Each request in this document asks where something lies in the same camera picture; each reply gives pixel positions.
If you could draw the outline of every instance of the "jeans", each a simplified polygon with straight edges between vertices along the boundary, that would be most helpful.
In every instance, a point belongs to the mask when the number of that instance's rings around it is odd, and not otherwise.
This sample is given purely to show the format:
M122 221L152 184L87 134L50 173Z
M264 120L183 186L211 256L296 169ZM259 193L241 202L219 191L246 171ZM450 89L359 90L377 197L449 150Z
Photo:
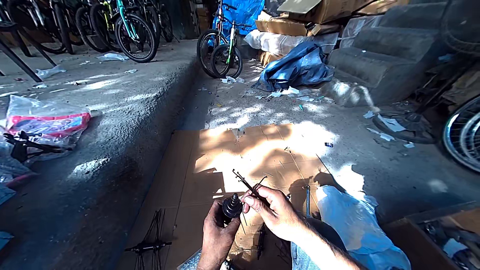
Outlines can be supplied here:
M338 233L327 223L317 220L317 219L307 219L307 222L317 230L317 232L328 240L331 244L336 245L338 248L343 251L345 245L342 242L342 239ZM312 261L312 259L298 247L295 243L291 243L290 251L292 254L292 270L319 270L318 266Z

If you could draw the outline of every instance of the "hand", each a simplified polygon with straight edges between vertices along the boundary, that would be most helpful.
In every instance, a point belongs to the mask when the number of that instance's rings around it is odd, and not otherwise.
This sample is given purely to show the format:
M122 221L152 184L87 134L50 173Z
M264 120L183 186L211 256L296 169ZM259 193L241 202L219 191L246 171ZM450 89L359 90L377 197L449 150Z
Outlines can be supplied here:
M247 213L253 208L262 216L265 225L278 237L292 241L296 232L307 228L305 222L297 215L292 204L287 200L285 194L280 190L271 189L266 186L258 185L257 192L260 196L267 199L270 207L267 207L259 199L252 196L252 192L247 191L241 198L243 212Z
M232 248L235 234L240 227L240 218L232 219L228 226L224 227L222 215L222 200L215 200L204 222L202 254L197 266L199 270L220 269Z

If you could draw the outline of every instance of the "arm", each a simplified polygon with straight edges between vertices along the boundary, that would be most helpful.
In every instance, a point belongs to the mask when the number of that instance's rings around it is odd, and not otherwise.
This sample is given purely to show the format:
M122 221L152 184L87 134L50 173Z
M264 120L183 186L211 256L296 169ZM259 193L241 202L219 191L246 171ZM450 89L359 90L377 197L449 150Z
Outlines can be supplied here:
M270 203L267 207L259 199L246 192L242 201L245 202L243 212L253 208L262 216L265 225L278 237L294 242L315 262L320 269L363 270L350 255L330 244L326 239L311 228L295 212L283 192L260 185L258 194Z

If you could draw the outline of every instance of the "plastic wrap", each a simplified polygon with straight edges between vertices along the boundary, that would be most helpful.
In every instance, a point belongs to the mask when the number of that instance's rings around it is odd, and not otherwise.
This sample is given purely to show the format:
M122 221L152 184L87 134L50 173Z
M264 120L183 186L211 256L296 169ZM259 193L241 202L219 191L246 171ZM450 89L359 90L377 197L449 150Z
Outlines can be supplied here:
M90 110L66 103L10 95L6 130L12 135L25 131L30 141L73 149L90 120ZM42 154L34 160L47 160L61 154Z
M254 49L261 49L276 55L287 55L298 44L303 41L313 40L313 37L292 37L260 32L258 29L255 29L248 33L244 40Z
M355 37L359 34L360 30L364 27L377 27L382 20L383 15L377 16L363 16L353 18L348 21L347 26L343 30L342 41L340 42L340 48L352 47Z
M329 185L319 187L317 199L322 221L335 229L350 255L368 269L410 270L405 253L378 226L375 198L364 194L361 197L356 199Z

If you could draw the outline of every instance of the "white plastic bag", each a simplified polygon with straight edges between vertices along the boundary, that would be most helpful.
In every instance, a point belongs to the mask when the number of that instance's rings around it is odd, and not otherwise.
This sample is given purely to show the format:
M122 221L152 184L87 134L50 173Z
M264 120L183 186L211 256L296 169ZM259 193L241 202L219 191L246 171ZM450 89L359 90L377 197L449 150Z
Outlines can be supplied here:
M45 79L45 78L48 78L50 76L53 76L57 73L60 73L60 72L67 72L67 70L63 69L62 67L60 67L59 65L58 66L55 66L51 69L44 69L44 70L41 70L41 69L37 69L36 70L36 75L40 78L40 79Z
M335 229L348 253L365 267L411 269L405 253L378 226L375 217L378 204L374 197L363 195L359 200L325 185L318 188L317 199L322 221Z
M272 54L287 55L293 48L303 41L313 40L313 37L292 37L281 34L251 31L244 40L254 49L261 49Z

